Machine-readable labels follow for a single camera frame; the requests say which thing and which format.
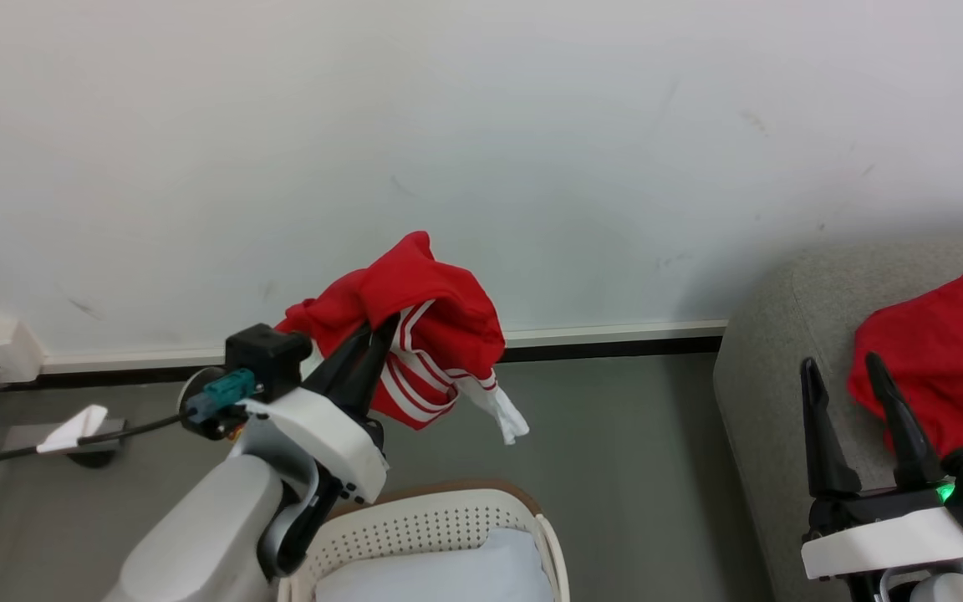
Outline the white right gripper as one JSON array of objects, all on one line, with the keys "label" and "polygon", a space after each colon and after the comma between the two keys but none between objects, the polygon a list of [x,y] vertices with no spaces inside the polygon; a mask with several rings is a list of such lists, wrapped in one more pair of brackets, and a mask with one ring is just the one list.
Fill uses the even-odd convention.
[{"label": "white right gripper", "polygon": [[[882,357],[868,352],[864,365],[893,442],[895,486],[907,491],[932,487],[946,476],[939,454]],[[859,495],[861,481],[845,461],[827,411],[829,395],[814,358],[800,363],[800,390],[809,494],[815,499]],[[810,579],[883,570],[963,572],[963,528],[945,507],[936,504],[904,517],[818,538],[805,543],[800,556]]]}]

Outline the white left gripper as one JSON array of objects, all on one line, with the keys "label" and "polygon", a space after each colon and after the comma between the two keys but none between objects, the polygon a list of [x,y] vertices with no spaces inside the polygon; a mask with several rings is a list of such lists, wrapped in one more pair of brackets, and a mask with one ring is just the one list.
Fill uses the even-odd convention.
[{"label": "white left gripper", "polygon": [[345,400],[349,414],[367,418],[399,323],[400,313],[393,313],[378,327],[361,324],[302,388],[271,405],[245,400],[248,420],[236,454],[265,461],[305,504],[316,500],[322,477],[333,481],[334,497],[347,487],[350,499],[373,503],[389,465],[371,435],[332,400]]}]

